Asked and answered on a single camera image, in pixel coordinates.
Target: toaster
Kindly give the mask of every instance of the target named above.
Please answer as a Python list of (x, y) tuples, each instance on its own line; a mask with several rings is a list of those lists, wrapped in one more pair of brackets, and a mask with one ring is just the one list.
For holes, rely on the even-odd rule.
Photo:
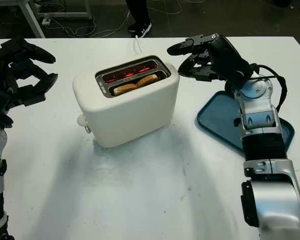
[[(149, 76), (156, 81), (116, 95)], [(154, 55), (83, 73), (72, 83), (82, 111), (77, 121), (104, 148), (136, 139), (171, 121), (179, 78), (172, 64)]]

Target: sneaker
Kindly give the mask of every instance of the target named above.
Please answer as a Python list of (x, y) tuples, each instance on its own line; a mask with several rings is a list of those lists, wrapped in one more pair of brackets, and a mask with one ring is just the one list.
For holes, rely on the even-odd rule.
[(128, 31), (130, 33), (134, 33), (136, 31), (136, 28), (137, 28), (137, 24), (134, 23), (134, 24), (132, 24), (131, 26), (128, 27)]
[(132, 34), (132, 37), (135, 38), (137, 36), (139, 39), (143, 38), (149, 32), (151, 27), (152, 27), (151, 22), (144, 23), (143, 25), (135, 29), (134, 34)]

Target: floor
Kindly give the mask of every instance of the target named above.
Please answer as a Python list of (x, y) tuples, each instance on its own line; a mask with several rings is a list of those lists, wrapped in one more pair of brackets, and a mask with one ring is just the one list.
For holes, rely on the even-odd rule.
[[(222, 33), (225, 36), (293, 36), (300, 43), (300, 0), (293, 0), (289, 7), (277, 7), (273, 0), (206, 0), (201, 3), (188, 1), (200, 0), (149, 0), (148, 7), (161, 10), (165, 14), (149, 9), (152, 29), (147, 35), (150, 38), (158, 37), (187, 37), (200, 33)], [(80, 11), (82, 6), (67, 5), (68, 11)], [(61, 5), (47, 5), (45, 11), (61, 10)], [(94, 33), (109, 29), (117, 29), (125, 20), (128, 9), (125, 4), (92, 5), (91, 10), (95, 17), (97, 28)], [(73, 32), (79, 27), (92, 24), (88, 20), (58, 19), (64, 27), (70, 27)], [(129, 16), (127, 24), (132, 24)], [(56, 22), (48, 29), (42, 30), (47, 38), (68, 38), (70, 28), (63, 31)], [(92, 30), (83, 28), (77, 34), (88, 34)], [(112, 31), (97, 34), (94, 37), (103, 37)], [(0, 7), (0, 38), (11, 38), (22, 35), (33, 38), (34, 35), (17, 8)], [(126, 38), (130, 34), (127, 27), (113, 32), (109, 38)]]

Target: cable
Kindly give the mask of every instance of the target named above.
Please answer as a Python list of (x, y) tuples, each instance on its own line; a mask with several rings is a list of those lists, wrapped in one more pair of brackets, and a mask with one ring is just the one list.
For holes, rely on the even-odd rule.
[(96, 32), (96, 33), (92, 34), (92, 35), (90, 36), (90, 38), (93, 38), (94, 36), (99, 35), (99, 34), (102, 34), (102, 33), (111, 32), (111, 33), (109, 33), (109, 34), (106, 34), (106, 35), (98, 36), (98, 37), (97, 37), (97, 38), (105, 38), (105, 37), (108, 37), (108, 36), (114, 34), (114, 33), (117, 32), (118, 30), (123, 29), (123, 28), (126, 26), (126, 24), (127, 24), (127, 21), (128, 21), (128, 19), (129, 19), (129, 16), (130, 16), (130, 11), (128, 11), (128, 13), (127, 13), (127, 15), (126, 15), (124, 21), (122, 22), (122, 24), (121, 24), (118, 28), (115, 28), (115, 29), (109, 29), (109, 30), (104, 30), (104, 31), (100, 31), (100, 32)]
[[(77, 29), (74, 31), (74, 34), (75, 34), (76, 36), (78, 36), (79, 38), (82, 38), (83, 36), (87, 36), (87, 35), (92, 34), (92, 33), (96, 30), (96, 28), (97, 28), (97, 25), (96, 25), (96, 23), (95, 23), (95, 19), (96, 19), (95, 16), (92, 15), (92, 23), (93, 23), (93, 25), (79, 27), (79, 28), (77, 28)], [(81, 29), (86, 29), (86, 28), (91, 28), (91, 27), (93, 27), (93, 29), (92, 29), (90, 32), (88, 32), (88, 33), (83, 33), (83, 34), (79, 34), (79, 30), (81, 30)]]
[[(134, 42), (136, 42), (136, 44), (138, 45), (138, 47), (139, 47), (139, 50), (140, 50), (140, 53), (142, 54), (142, 49), (141, 49), (141, 47), (140, 47), (140, 45), (139, 45), (139, 41), (138, 41), (138, 36), (136, 35), (135, 36), (135, 38), (134, 38)], [(135, 49), (135, 44), (133, 44), (133, 49), (134, 49), (134, 51), (139, 55), (139, 53), (136, 51), (136, 49)]]
[(202, 0), (202, 1), (183, 0), (183, 1), (188, 2), (188, 3), (192, 3), (192, 4), (202, 4), (202, 3), (204, 3), (207, 0)]
[(167, 14), (167, 15), (176, 15), (176, 14), (181, 13), (183, 9), (182, 9), (182, 6), (180, 5), (179, 1), (178, 0), (175, 0), (175, 1), (176, 1), (176, 3), (178, 4), (178, 6), (180, 8), (179, 11), (176, 11), (176, 12), (165, 12), (165, 11), (161, 11), (161, 10), (158, 10), (158, 9), (155, 9), (155, 8), (152, 8), (152, 7), (147, 7), (147, 8), (151, 9), (153, 11), (157, 11), (159, 13)]
[(51, 18), (52, 21), (54, 21), (56, 24), (58, 24), (60, 27), (48, 27), (46, 26), (47, 29), (62, 29), (68, 37), (71, 37), (71, 38), (75, 38), (76, 35), (74, 33), (74, 31), (72, 30), (71, 27), (68, 27), (68, 26), (63, 26), (61, 23), (59, 23), (57, 20)]
[[(175, 0), (175, 1), (176, 1), (176, 3), (177, 3), (178, 6), (179, 6), (179, 10), (176, 11), (176, 12), (165, 12), (165, 11), (161, 11), (161, 10), (158, 10), (158, 9), (155, 9), (155, 8), (152, 8), (152, 7), (147, 7), (147, 8), (148, 8), (148, 9), (151, 9), (151, 10), (154, 10), (154, 11), (157, 11), (157, 12), (159, 12), (159, 13), (167, 14), (167, 15), (177, 15), (177, 14), (179, 14), (179, 13), (182, 12), (183, 8), (182, 8), (182, 6), (181, 6), (179, 0)], [(202, 1), (183, 0), (183, 1), (188, 2), (188, 3), (192, 3), (192, 4), (202, 4), (202, 3), (204, 3), (204, 2), (207, 1), (207, 0), (202, 0)]]
[(259, 68), (268, 70), (270, 73), (272, 73), (274, 76), (276, 76), (276, 79), (278, 80), (278, 82), (279, 82), (279, 84), (281, 86), (280, 99), (279, 99), (278, 106), (276, 107), (277, 112), (279, 112), (282, 104), (284, 103), (284, 101), (285, 101), (285, 99), (287, 97), (288, 88), (287, 88), (286, 80), (285, 80), (285, 78), (283, 76), (280, 76), (273, 69), (271, 69), (270, 67), (268, 67), (266, 65), (259, 65), (258, 64), (257, 66)]
[(66, 0), (63, 0), (63, 7), (64, 7), (64, 11), (67, 12)]
[(34, 1), (36, 4), (39, 4), (41, 6), (47, 6), (47, 5), (57, 5), (57, 6), (61, 6), (62, 9), (58, 10), (57, 13), (63, 12), (66, 7), (60, 3), (54, 3), (54, 2), (44, 2), (44, 1)]

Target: white cord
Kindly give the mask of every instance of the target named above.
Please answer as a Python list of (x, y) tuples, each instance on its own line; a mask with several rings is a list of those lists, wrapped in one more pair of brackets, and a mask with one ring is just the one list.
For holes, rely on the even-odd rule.
[(141, 49), (141, 47), (140, 47), (140, 45), (139, 45), (139, 41), (138, 41), (138, 36), (137, 35), (135, 35), (135, 38), (134, 38), (134, 41), (136, 42), (136, 44), (138, 45), (138, 47), (139, 47), (139, 50), (140, 50), (140, 53), (142, 54), (142, 49)]
[(74, 33), (74, 31), (72, 30), (71, 27), (63, 26), (61, 23), (59, 23), (57, 20), (55, 20), (53, 18), (51, 18), (51, 20), (54, 21), (56, 24), (58, 24), (60, 27), (48, 27), (48, 26), (46, 26), (47, 29), (62, 29), (62, 30), (64, 30), (66, 32), (66, 34), (68, 35), (68, 37), (75, 38), (75, 33)]
[(202, 4), (202, 3), (204, 3), (207, 0), (202, 0), (202, 1), (183, 0), (183, 1), (188, 2), (188, 3), (192, 3), (192, 4)]
[(96, 33), (92, 34), (92, 35), (90, 36), (90, 38), (93, 38), (94, 36), (99, 35), (99, 34), (102, 34), (102, 33), (111, 32), (111, 33), (109, 33), (109, 34), (106, 34), (106, 35), (98, 36), (98, 37), (97, 37), (97, 38), (105, 38), (105, 37), (108, 37), (108, 36), (114, 34), (114, 33), (117, 32), (118, 30), (123, 29), (123, 28), (126, 26), (126, 24), (127, 24), (127, 21), (128, 21), (128, 19), (129, 19), (129, 16), (130, 16), (130, 11), (128, 11), (128, 13), (127, 13), (127, 15), (126, 15), (124, 21), (122, 22), (122, 24), (121, 24), (118, 28), (115, 28), (115, 29), (109, 29), (109, 30), (104, 30), (104, 31), (100, 31), (100, 32), (96, 32)]
[[(83, 36), (87, 36), (87, 35), (93, 34), (94, 31), (95, 31), (96, 28), (97, 28), (97, 25), (96, 25), (96, 23), (95, 23), (95, 20), (96, 20), (95, 16), (92, 16), (92, 23), (93, 23), (93, 25), (90, 25), (90, 26), (82, 26), (82, 27), (77, 28), (77, 29), (74, 31), (75, 35), (78, 36), (78, 37), (83, 37)], [(92, 29), (90, 32), (88, 32), (88, 33), (83, 33), (83, 34), (79, 34), (79, 33), (78, 33), (79, 30), (81, 30), (81, 29), (86, 29), (86, 28), (91, 28), (91, 27), (93, 27), (93, 29)]]
[[(155, 9), (155, 8), (152, 8), (152, 7), (148, 7), (148, 9), (151, 9), (151, 10), (154, 10), (154, 11), (157, 11), (159, 13), (163, 13), (163, 14), (167, 14), (167, 15), (176, 15), (176, 14), (179, 14), (182, 12), (183, 8), (179, 2), (179, 0), (175, 0), (176, 3), (178, 4), (179, 6), (179, 10), (176, 11), (176, 12), (165, 12), (165, 11), (161, 11), (161, 10), (158, 10), (158, 9)], [(201, 4), (201, 3), (204, 3), (205, 1), (207, 0), (202, 0), (202, 1), (191, 1), (191, 0), (183, 0), (185, 2), (188, 2), (188, 3), (193, 3), (193, 4)]]
[(175, 0), (175, 1), (176, 1), (176, 3), (178, 4), (178, 6), (180, 8), (179, 11), (176, 11), (176, 12), (165, 12), (165, 11), (161, 11), (161, 10), (158, 10), (158, 9), (155, 9), (155, 8), (152, 8), (152, 7), (148, 7), (148, 9), (157, 11), (159, 13), (167, 14), (167, 15), (176, 15), (176, 14), (179, 14), (179, 13), (182, 12), (182, 6), (180, 5), (178, 0)]

